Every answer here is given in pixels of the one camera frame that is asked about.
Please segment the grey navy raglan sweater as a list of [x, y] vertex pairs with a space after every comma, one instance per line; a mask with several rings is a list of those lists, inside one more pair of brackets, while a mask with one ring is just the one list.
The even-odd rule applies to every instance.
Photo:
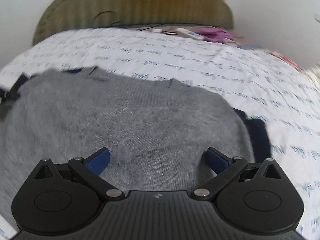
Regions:
[[106, 181], [123, 191], [168, 191], [212, 178], [202, 159], [209, 147], [250, 162], [271, 155], [262, 120], [174, 79], [49, 70], [19, 94], [1, 104], [1, 215], [9, 222], [15, 194], [43, 157], [65, 163], [106, 147]]

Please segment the white script print quilt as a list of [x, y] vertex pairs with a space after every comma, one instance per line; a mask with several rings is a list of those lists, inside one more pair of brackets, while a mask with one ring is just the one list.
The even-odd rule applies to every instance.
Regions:
[[319, 89], [280, 59], [259, 50], [126, 29], [55, 34], [1, 70], [9, 89], [22, 74], [98, 66], [140, 80], [178, 79], [218, 93], [266, 123], [271, 152], [301, 195], [298, 232], [319, 239]]

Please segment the red floral fabric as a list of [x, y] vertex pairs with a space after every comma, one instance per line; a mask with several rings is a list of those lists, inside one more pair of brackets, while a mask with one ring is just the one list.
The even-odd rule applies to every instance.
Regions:
[[298, 70], [299, 72], [303, 72], [304, 69], [299, 66], [298, 64], [296, 64], [294, 61], [292, 61], [291, 59], [285, 57], [284, 55], [282, 55], [281, 53], [277, 52], [277, 51], [272, 51], [272, 50], [265, 50], [266, 53], [286, 62], [287, 64], [289, 64], [291, 67], [295, 68], [296, 70]]

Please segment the olive tufted headboard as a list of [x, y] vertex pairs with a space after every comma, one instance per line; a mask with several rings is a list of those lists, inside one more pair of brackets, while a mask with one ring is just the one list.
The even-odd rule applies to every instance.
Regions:
[[32, 44], [67, 30], [172, 23], [232, 29], [234, 16], [225, 0], [55, 0]]

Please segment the purple garment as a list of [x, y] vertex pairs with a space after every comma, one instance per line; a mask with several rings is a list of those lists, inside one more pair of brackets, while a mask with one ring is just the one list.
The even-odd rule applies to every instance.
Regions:
[[233, 42], [233, 36], [222, 28], [196, 28], [195, 33], [203, 36], [203, 39], [212, 43]]

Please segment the white power strip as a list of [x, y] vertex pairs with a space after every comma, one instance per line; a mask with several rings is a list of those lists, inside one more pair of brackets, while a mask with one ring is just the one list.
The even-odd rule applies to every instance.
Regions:
[[204, 37], [202, 35], [199, 35], [193, 31], [190, 31], [188, 29], [185, 28], [176, 28], [175, 29], [175, 33], [180, 36], [180, 37], [184, 37], [184, 38], [191, 38], [193, 40], [197, 40], [197, 41], [203, 41]]

